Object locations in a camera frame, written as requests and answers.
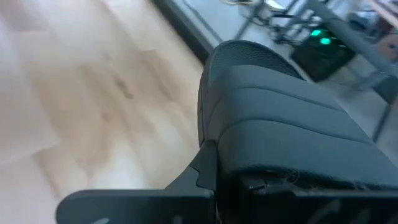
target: wooden floor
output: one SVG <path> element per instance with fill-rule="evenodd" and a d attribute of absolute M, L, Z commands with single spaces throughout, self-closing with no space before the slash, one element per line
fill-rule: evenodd
<path fill-rule="evenodd" d="M 163 188 L 192 160 L 202 67 L 148 0 L 2 0 L 0 16 L 0 71 L 54 132 L 1 164 L 3 223 L 55 223 L 81 189 Z"/>

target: black device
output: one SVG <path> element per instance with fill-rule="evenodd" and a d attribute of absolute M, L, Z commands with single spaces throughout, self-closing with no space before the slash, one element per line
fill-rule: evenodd
<path fill-rule="evenodd" d="M 398 222 L 398 169 L 280 55 L 229 41 L 198 93 L 200 150 L 164 190 L 84 190 L 59 224 Z"/>
<path fill-rule="evenodd" d="M 321 24 L 304 42 L 296 46 L 290 58 L 315 82 L 326 80 L 355 56 L 343 41 Z"/>

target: gray seat cushion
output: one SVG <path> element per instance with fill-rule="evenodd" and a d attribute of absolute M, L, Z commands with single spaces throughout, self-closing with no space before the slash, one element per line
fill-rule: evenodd
<path fill-rule="evenodd" d="M 287 169 L 398 186 L 396 167 L 319 87 L 255 65 L 230 67 L 208 84 L 201 138 L 216 141 L 226 174 Z"/>

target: green light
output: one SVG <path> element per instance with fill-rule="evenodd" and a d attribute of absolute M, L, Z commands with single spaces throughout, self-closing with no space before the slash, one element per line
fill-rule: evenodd
<path fill-rule="evenodd" d="M 329 38 L 322 38 L 321 39 L 321 44 L 330 44 L 330 39 Z"/>
<path fill-rule="evenodd" d="M 312 31 L 311 36 L 318 36 L 320 33 L 321 33 L 320 30 L 314 30 L 314 31 Z"/>

